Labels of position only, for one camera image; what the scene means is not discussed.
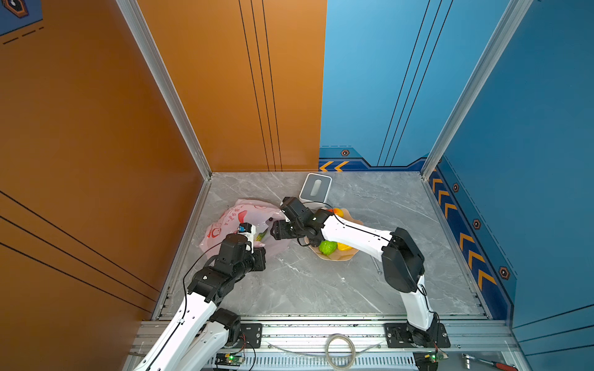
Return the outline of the pink plastic bag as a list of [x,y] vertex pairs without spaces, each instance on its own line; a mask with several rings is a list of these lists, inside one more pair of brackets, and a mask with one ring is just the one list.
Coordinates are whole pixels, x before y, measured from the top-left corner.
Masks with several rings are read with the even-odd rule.
[[272,224],[277,220],[285,220],[279,207],[261,200],[239,199],[218,221],[207,227],[199,248],[206,251],[229,233],[236,233],[240,224],[247,223],[255,227],[255,247],[264,247],[267,258],[280,254],[288,249],[289,240],[277,241],[272,237]]

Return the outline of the green lime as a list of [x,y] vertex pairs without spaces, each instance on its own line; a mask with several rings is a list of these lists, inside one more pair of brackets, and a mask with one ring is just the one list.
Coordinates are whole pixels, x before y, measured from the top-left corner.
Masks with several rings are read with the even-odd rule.
[[318,246],[320,253],[324,256],[330,256],[338,248],[338,243],[334,241],[322,241]]

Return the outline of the orange green papaya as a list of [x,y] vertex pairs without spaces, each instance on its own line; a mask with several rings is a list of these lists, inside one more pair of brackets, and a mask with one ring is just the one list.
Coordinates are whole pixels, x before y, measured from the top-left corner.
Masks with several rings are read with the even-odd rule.
[[263,241],[263,240],[266,238],[266,236],[268,235],[268,232],[269,232],[269,230],[268,230],[268,229],[266,229],[266,230],[264,230],[263,232],[259,233],[259,234],[256,236],[256,241],[258,241],[258,242],[262,242],[262,241]]

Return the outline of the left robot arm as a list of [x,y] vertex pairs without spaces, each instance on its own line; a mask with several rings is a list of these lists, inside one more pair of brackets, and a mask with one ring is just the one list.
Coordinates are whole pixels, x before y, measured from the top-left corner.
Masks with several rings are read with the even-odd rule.
[[218,244],[219,253],[193,276],[179,309],[137,370],[201,370],[227,344],[240,338],[241,317],[221,309],[223,298],[246,274],[265,269],[265,249],[256,232],[241,224]]

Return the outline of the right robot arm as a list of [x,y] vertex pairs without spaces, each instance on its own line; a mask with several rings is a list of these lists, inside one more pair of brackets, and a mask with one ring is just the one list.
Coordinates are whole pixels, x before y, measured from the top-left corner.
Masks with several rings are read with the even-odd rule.
[[425,287],[425,258],[407,230],[376,230],[344,219],[336,210],[311,210],[296,197],[286,197],[284,220],[272,225],[277,240],[304,240],[306,246],[329,257],[340,247],[366,253],[382,265],[385,281],[402,297],[407,314],[405,336],[418,347],[439,340],[439,315],[429,304]]

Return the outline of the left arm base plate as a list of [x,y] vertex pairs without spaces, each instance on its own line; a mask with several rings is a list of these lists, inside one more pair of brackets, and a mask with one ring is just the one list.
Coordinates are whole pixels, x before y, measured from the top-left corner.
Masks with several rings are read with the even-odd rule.
[[255,349],[261,347],[263,324],[259,322],[241,322],[230,330],[230,346],[241,348],[244,343]]

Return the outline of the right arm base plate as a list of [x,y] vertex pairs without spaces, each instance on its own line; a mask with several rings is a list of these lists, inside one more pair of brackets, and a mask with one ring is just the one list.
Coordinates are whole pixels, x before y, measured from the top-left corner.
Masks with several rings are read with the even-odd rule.
[[451,347],[450,337],[444,324],[440,322],[433,323],[426,331],[416,329],[408,323],[386,323],[384,331],[388,347],[391,349]]

